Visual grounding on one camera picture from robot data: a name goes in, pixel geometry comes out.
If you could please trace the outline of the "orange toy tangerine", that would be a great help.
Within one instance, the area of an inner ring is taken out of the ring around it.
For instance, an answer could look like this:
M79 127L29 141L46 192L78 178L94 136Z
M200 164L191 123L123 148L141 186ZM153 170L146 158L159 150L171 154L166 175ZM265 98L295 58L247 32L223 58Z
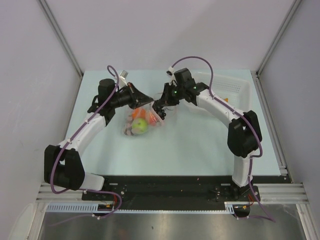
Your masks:
M131 116L133 119L136 119L136 118L145 119L146 110L144 108L136 108L132 111Z

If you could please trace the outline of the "dark toy grape bunch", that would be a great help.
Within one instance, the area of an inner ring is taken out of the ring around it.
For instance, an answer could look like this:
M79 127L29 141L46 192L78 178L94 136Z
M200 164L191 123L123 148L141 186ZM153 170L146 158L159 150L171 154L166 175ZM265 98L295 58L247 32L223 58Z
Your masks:
M152 108L161 120L164 120L166 118L167 114L163 106L154 105Z

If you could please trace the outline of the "clear zip top bag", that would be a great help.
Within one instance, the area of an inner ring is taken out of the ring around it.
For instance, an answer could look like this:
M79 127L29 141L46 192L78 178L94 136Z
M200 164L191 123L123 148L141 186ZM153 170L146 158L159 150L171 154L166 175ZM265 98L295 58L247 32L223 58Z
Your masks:
M136 109L126 108L125 123L122 132L126 136L140 136L162 127L176 113L179 100L164 101L162 93L154 96L154 101Z

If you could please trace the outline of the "green toy apple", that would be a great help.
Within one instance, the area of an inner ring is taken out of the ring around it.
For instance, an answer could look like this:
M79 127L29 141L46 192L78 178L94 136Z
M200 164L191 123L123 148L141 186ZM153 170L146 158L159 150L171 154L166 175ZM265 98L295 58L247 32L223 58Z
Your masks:
M148 130L148 123L143 118L136 118L132 122L132 133L143 134Z

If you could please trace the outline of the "toy peach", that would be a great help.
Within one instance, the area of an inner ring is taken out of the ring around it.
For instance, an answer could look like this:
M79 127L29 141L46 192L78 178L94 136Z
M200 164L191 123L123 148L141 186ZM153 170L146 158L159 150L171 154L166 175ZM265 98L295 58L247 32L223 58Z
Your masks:
M151 125L151 126L156 126L157 125L158 119L151 111L149 111L147 113L146 119L147 119L147 122L148 122L149 125Z

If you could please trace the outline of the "grey toy fish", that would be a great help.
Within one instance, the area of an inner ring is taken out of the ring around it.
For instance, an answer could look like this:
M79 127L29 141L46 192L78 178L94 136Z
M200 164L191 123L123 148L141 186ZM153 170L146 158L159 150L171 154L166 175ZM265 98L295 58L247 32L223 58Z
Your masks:
M132 136L133 132L132 132L132 123L133 123L133 118L131 116L127 117L124 123L124 127L122 129L122 132L126 135L126 136Z

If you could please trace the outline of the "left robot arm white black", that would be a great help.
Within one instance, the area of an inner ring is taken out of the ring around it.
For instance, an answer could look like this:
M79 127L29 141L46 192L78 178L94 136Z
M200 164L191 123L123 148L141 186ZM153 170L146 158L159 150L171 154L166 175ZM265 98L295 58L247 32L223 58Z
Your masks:
M44 151L44 181L52 188L67 190L93 190L100 200L110 196L111 188L101 175L85 172L81 156L95 136L111 121L117 108L137 109L153 102L153 98L140 92L132 83L118 87L113 79L102 79L98 94L93 98L84 122L78 130L58 145L48 145Z

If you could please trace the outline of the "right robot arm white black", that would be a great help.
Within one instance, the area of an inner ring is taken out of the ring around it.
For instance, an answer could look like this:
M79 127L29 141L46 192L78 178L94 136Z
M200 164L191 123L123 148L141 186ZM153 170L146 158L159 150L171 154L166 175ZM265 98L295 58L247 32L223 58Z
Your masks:
M174 71L172 67L166 72L171 81L165 83L160 99L152 108L164 120L165 107L177 106L181 100L200 107L220 120L228 130L227 146L234 155L232 182L228 193L235 200L242 201L253 189L253 159L261 157L262 133L257 114L242 111L227 103L215 94L210 85L196 82L187 68Z

